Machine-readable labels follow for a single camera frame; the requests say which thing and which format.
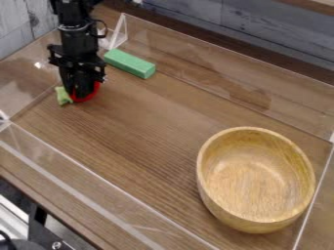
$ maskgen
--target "screw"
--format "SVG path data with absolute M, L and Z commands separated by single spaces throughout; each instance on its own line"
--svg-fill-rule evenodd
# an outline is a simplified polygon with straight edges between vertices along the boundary
M 61 247 L 61 243 L 60 243 L 60 242 L 53 242 L 53 244 L 52 244 L 52 249 L 53 249 L 53 250 L 58 250 L 60 247 Z

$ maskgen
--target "bowl rim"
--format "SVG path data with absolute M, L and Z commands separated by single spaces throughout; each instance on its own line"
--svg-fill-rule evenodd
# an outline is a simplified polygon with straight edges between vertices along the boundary
M 248 130 L 248 131 L 256 131 L 256 132 L 268 134 L 268 135 L 273 136 L 275 138 L 280 139 L 281 141 L 284 141 L 284 143 L 287 143 L 292 147 L 292 149 L 297 152 L 297 154 L 301 156 L 301 159 L 303 159 L 304 164 L 305 164 L 305 170 L 308 171 L 308 174 L 310 174 L 310 185 L 308 185 L 308 189 L 307 189 L 305 198 L 297 204 L 297 206 L 292 209 L 292 211 L 291 211 L 289 214 L 283 214 L 281 216 L 277 216 L 277 217 L 275 217 L 272 219 L 251 220 L 251 219 L 244 218 L 240 215 L 235 214 L 232 211 L 229 211 L 224 207 L 221 207 L 216 203 L 213 197 L 211 196 L 211 193 L 209 193 L 207 185 L 205 185 L 205 180 L 204 180 L 201 172 L 200 172 L 200 165 L 201 165 L 200 162 L 201 162 L 203 154 L 204 154 L 208 146 L 211 145 L 211 143 L 217 138 L 220 138 L 223 135 L 229 134 L 229 133 L 236 132 L 236 131 L 245 131 L 245 130 Z M 208 198 L 213 202 L 213 204 L 225 213 L 228 213 L 231 216 L 233 216 L 233 217 L 236 217 L 236 218 L 239 218 L 239 219 L 241 219 L 244 221 L 252 222 L 252 223 L 272 224 L 272 223 L 279 223 L 279 222 L 289 221 L 292 218 L 295 218 L 297 215 L 300 215 L 303 213 L 304 209 L 307 208 L 307 206 L 308 206 L 308 204 L 311 202 L 311 199 L 312 199 L 312 196 L 314 196 L 314 193 L 315 193 L 315 174 L 314 174 L 314 169 L 312 169 L 311 163 L 310 163 L 310 161 L 307 159 L 307 156 L 305 156 L 304 152 L 301 151 L 301 149 L 299 148 L 299 146 L 288 138 L 285 138 L 283 135 L 280 135 L 279 133 L 276 133 L 276 132 L 273 132 L 273 131 L 271 131 L 268 129 L 263 129 L 263 128 L 259 128 L 259 127 L 251 127 L 251 126 L 233 127 L 233 128 L 229 128 L 229 129 L 224 129 L 220 132 L 217 132 L 216 134 L 213 134 L 207 139 L 207 141 L 204 142 L 204 144 L 200 147 L 200 150 L 199 150 L 199 153 L 197 153 L 197 157 L 196 157 L 195 173 L 196 173 L 197 184 L 200 185 L 204 194 L 208 196 Z

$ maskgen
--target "wooden bowl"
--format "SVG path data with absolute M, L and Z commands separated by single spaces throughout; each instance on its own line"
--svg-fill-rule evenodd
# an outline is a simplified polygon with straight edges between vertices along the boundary
M 196 159 L 200 198 L 213 216 L 249 233 L 272 232 L 303 213 L 315 177 L 299 147 L 260 128 L 221 131 Z

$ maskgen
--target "white wall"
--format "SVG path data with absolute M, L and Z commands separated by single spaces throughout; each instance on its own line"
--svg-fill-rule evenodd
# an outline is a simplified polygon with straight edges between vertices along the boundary
M 143 6 L 334 69 L 334 17 L 275 0 L 143 0 Z
M 48 0 L 0 0 L 0 60 L 56 27 Z

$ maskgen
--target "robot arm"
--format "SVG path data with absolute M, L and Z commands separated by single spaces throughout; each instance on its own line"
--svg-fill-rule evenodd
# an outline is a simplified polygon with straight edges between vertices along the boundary
M 49 63 L 58 66 L 62 85 L 74 102 L 92 98 L 105 75 L 105 62 L 96 53 L 97 39 L 106 34 L 97 35 L 96 24 L 102 21 L 89 17 L 96 2 L 50 0 L 53 13 L 58 17 L 61 45 L 48 45 Z

